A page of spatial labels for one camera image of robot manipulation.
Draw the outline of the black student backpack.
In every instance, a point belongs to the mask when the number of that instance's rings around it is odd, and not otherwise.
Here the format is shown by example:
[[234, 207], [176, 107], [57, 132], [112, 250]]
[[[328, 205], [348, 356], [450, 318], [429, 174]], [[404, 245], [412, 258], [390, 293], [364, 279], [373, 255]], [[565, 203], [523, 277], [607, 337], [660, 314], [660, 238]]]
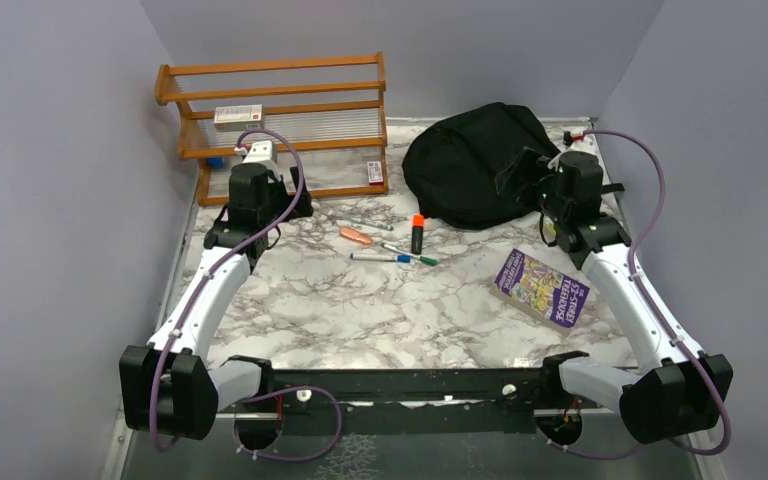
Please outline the black student backpack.
[[419, 213], [484, 230], [535, 211], [497, 196], [495, 177], [523, 147], [550, 159], [561, 150], [526, 106], [501, 102], [440, 120], [419, 134], [402, 161]]

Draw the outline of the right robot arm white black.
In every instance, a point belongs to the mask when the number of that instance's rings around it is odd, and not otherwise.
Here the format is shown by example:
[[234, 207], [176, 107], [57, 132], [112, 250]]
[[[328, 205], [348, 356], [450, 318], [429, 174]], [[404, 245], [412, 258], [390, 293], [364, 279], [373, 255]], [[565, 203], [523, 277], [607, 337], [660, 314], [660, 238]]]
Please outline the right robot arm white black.
[[574, 396], [620, 415], [640, 444], [674, 442], [721, 426], [718, 454], [730, 444], [725, 398], [733, 369], [722, 354], [709, 355], [679, 324], [646, 278], [621, 223], [602, 212], [607, 184], [593, 154], [565, 151], [554, 158], [523, 148], [496, 178], [503, 198], [515, 199], [552, 221], [554, 245], [608, 304], [629, 341], [639, 372], [603, 365], [584, 353], [551, 357], [537, 380], [539, 398], [560, 407]]

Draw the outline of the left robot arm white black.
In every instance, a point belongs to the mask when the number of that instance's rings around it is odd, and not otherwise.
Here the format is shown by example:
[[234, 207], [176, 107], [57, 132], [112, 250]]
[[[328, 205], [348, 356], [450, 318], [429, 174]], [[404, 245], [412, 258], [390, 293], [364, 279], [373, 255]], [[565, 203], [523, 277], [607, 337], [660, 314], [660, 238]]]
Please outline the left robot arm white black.
[[233, 297], [273, 246], [269, 231], [311, 216], [311, 197], [289, 194], [276, 168], [260, 163], [234, 166], [229, 187], [184, 296], [145, 345], [120, 357], [124, 417], [133, 430], [201, 440], [232, 404], [258, 411], [273, 401], [270, 361], [237, 354], [209, 368], [207, 357]]

